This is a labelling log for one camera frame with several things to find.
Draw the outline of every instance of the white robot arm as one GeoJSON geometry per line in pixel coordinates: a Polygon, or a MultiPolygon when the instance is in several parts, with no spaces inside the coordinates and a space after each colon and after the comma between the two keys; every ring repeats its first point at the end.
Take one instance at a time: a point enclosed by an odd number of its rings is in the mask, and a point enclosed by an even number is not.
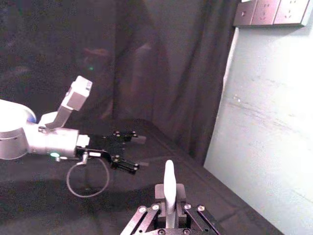
{"type": "Polygon", "coordinates": [[[78,76],[58,111],[43,115],[38,124],[29,108],[0,100],[0,159],[16,159],[26,153],[74,157],[77,144],[86,146],[89,139],[63,126],[73,110],[81,109],[91,87],[92,82],[78,76]]]}
{"type": "Polygon", "coordinates": [[[81,135],[78,130],[67,129],[65,125],[73,110],[79,111],[90,94],[92,82],[78,76],[66,93],[57,112],[42,116],[36,123],[35,114],[27,107],[0,99],[0,159],[12,160],[27,153],[50,155],[56,161],[78,160],[67,173],[69,190],[79,197],[100,194],[109,183],[109,171],[102,159],[106,159],[113,169],[121,169],[135,174],[139,164],[123,158],[124,144],[134,140],[144,143],[135,131],[115,131],[110,136],[81,135]],[[97,193],[79,195],[69,185],[71,171],[79,165],[86,165],[87,159],[97,158],[107,172],[106,185],[97,193]]]}

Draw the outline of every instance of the power socket panel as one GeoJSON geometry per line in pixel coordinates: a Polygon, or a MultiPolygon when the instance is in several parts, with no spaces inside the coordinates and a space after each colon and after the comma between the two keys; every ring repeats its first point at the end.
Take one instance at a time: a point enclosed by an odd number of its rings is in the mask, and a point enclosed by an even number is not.
{"type": "Polygon", "coordinates": [[[234,26],[250,26],[257,1],[241,2],[237,6],[234,26]]]}
{"type": "Polygon", "coordinates": [[[258,0],[251,25],[272,25],[280,0],[258,0]]]}
{"type": "Polygon", "coordinates": [[[281,0],[274,24],[306,25],[313,0],[281,0]]]}

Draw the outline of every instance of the black tablecloth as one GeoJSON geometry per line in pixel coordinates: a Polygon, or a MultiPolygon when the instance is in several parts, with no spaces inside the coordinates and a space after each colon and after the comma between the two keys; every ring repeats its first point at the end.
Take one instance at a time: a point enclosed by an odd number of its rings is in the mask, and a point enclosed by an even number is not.
{"type": "MultiPolygon", "coordinates": [[[[107,190],[94,198],[82,199],[71,194],[66,186],[67,171],[76,162],[58,163],[52,157],[37,155],[1,160],[1,235],[118,235],[139,206],[155,202],[154,187],[162,183],[168,159],[174,162],[177,182],[185,185],[187,201],[192,205],[204,204],[227,234],[281,234],[151,123],[84,122],[73,123],[69,128],[102,135],[115,130],[135,130],[147,137],[146,143],[127,144],[125,157],[148,166],[142,166],[136,175],[110,169],[107,190]]],[[[97,177],[95,184],[105,180],[100,169],[91,174],[97,177]]]]}

